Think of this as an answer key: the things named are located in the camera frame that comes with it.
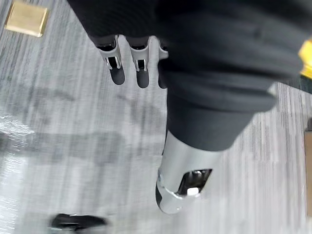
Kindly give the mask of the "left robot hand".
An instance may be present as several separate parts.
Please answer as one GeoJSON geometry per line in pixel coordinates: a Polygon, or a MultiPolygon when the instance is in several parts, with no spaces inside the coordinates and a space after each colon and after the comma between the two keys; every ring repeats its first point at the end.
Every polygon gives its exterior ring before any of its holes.
{"type": "Polygon", "coordinates": [[[118,37],[129,44],[140,88],[149,85],[150,38],[158,84],[167,90],[166,139],[156,202],[179,212],[201,194],[220,153],[255,114],[274,107],[274,82],[299,76],[312,34],[309,0],[71,0],[113,82],[125,73],[118,37]]]}

